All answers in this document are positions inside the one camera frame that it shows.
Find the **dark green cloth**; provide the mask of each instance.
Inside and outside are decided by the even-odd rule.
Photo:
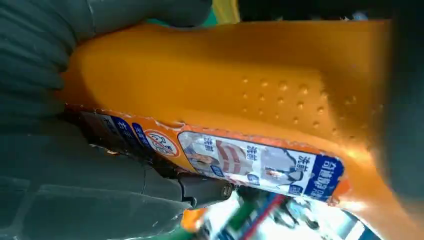
[[[211,0],[0,0],[0,239],[106,240],[172,231],[178,182],[88,146],[58,120],[76,46],[145,18],[202,24]]]

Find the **green object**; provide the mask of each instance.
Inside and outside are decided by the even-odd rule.
[[[238,231],[246,222],[246,219],[248,219],[251,213],[255,210],[255,206],[256,204],[252,202],[244,202],[229,220],[228,225],[232,229]]]
[[[149,19],[149,20],[147,20],[147,22],[151,23],[151,24],[158,24],[158,25],[161,25],[161,26],[169,27],[168,24],[166,24],[165,22],[163,22],[161,20],[157,20],[157,19]],[[207,27],[215,26],[217,24],[218,24],[217,17],[215,16],[213,11],[210,11],[209,15],[207,16],[207,19],[204,21],[204,23],[201,26],[207,28]]]

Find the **circular logo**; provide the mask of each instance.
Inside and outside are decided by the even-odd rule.
[[[178,157],[180,155],[177,145],[165,134],[155,130],[146,130],[144,134],[148,143],[156,152],[170,157]]]

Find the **orange plastic surface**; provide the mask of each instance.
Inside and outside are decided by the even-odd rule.
[[[181,227],[191,233],[197,232],[200,226],[203,224],[202,218],[207,210],[207,208],[184,210],[181,220]]]
[[[179,31],[140,25],[81,46],[73,105],[312,146],[341,158],[338,207],[385,240],[420,239],[380,171],[389,22],[270,22]],[[171,159],[193,171],[185,158]]]

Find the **green fabric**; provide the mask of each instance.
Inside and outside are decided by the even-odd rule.
[[[169,27],[169,25],[166,22],[163,22],[163,21],[158,20],[158,19],[149,19],[149,20],[147,20],[147,22],[151,23],[151,24],[158,24],[158,25]],[[210,14],[207,16],[207,19],[204,21],[204,23],[201,26],[207,28],[207,27],[213,27],[217,24],[218,24],[217,18],[215,16],[214,12],[211,11]]]

